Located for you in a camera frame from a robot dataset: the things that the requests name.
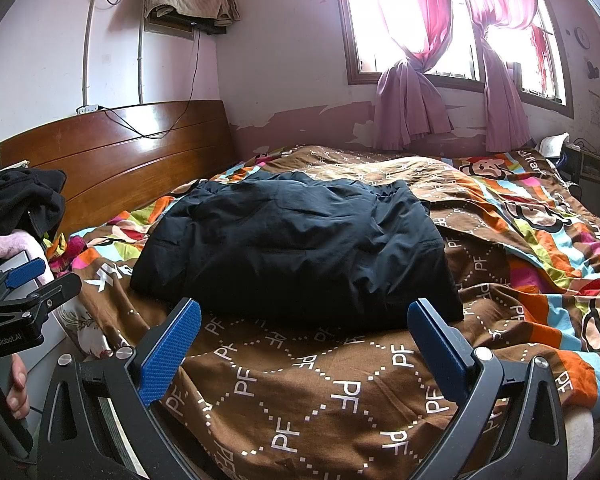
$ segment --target black jacket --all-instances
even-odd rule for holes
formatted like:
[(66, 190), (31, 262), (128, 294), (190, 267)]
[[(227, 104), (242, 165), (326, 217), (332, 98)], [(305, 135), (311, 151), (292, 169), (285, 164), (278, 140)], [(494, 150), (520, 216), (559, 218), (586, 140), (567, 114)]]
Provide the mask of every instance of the black jacket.
[(60, 195), (66, 175), (59, 170), (15, 168), (0, 171), (0, 235), (14, 229), (28, 231), (37, 240), (51, 235), (64, 215)]
[(462, 304), (444, 242), (404, 181), (368, 186), (304, 173), (203, 182), (164, 216), (131, 287), (214, 314), (368, 331), (406, 327), (428, 298), (447, 321)]

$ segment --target metal screw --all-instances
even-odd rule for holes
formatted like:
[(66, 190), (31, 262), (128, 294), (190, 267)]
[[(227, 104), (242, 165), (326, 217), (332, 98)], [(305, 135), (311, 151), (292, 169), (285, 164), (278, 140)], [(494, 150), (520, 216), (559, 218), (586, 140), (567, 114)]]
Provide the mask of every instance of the metal screw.
[(116, 357), (118, 359), (129, 359), (134, 350), (129, 346), (123, 346), (122, 348), (118, 348), (116, 351)]
[(60, 366), (67, 366), (68, 364), (71, 363), (71, 361), (73, 361), (74, 358), (71, 357), (71, 354), (62, 354), (59, 358), (58, 358), (58, 364)]
[(544, 357), (536, 357), (534, 358), (534, 363), (540, 368), (548, 368), (549, 363), (546, 361)]
[(475, 349), (475, 356), (480, 359), (480, 361), (488, 361), (493, 357), (493, 353), (486, 346), (479, 346)]

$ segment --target bed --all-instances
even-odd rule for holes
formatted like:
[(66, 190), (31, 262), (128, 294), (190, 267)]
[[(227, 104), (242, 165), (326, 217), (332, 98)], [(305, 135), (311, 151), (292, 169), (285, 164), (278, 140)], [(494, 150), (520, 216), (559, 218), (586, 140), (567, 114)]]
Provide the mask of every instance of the bed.
[[(500, 358), (545, 357), (563, 407), (585, 421), (576, 426), (586, 426), (582, 412), (600, 418), (600, 219), (538, 152), (451, 160), (296, 146), (234, 164), (222, 103), (192, 104), (186, 126), (161, 139), (100, 112), (0, 145), (3, 166), (27, 158), (68, 173), (61, 229), (88, 248), (71, 262), (84, 282), (80, 305), (60, 317), (83, 351), (108, 356), (164, 319), (168, 306), (131, 290), (130, 275), (152, 226), (191, 181), (239, 185), (257, 171), (372, 185), (402, 179), (430, 203), (445, 239), (464, 306), (456, 327)], [(118, 114), (154, 134), (171, 126), (179, 105)], [(239, 479), (408, 478), (455, 411), (407, 331), (341, 337), (208, 312), (162, 404)], [(484, 459), (505, 407), (497, 402), (469, 466)], [(576, 461), (588, 460), (591, 440), (570, 442), (581, 451)]]

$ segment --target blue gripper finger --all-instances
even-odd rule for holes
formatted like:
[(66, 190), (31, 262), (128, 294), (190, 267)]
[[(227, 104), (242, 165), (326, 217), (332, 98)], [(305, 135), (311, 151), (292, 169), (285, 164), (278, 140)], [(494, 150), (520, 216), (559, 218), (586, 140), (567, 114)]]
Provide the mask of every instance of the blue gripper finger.
[(22, 264), (9, 271), (9, 275), (4, 284), (9, 288), (18, 288), (45, 272), (45, 261), (42, 258), (36, 258), (26, 264)]
[[(188, 299), (183, 301), (186, 303), (181, 307), (182, 302), (180, 302), (174, 309), (178, 310), (181, 307), (175, 318), (166, 321), (170, 322), (170, 325), (164, 329), (162, 336), (141, 364), (138, 394), (145, 406), (164, 397), (187, 350), (200, 330), (202, 313), (199, 304)], [(150, 338), (150, 332), (144, 337)]]
[(472, 386), (474, 349), (458, 329), (446, 324), (427, 300), (410, 304), (407, 325), (442, 395), (458, 405), (464, 404)]

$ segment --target power outlet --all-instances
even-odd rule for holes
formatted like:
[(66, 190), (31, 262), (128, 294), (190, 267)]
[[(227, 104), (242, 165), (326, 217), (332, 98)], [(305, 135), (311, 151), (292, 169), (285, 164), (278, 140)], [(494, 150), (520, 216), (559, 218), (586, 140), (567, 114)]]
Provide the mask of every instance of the power outlet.
[(97, 112), (97, 111), (98, 111), (98, 105), (81, 106), (80, 108), (78, 108), (76, 110), (76, 112), (78, 112), (78, 115), (90, 114), (91, 112)]

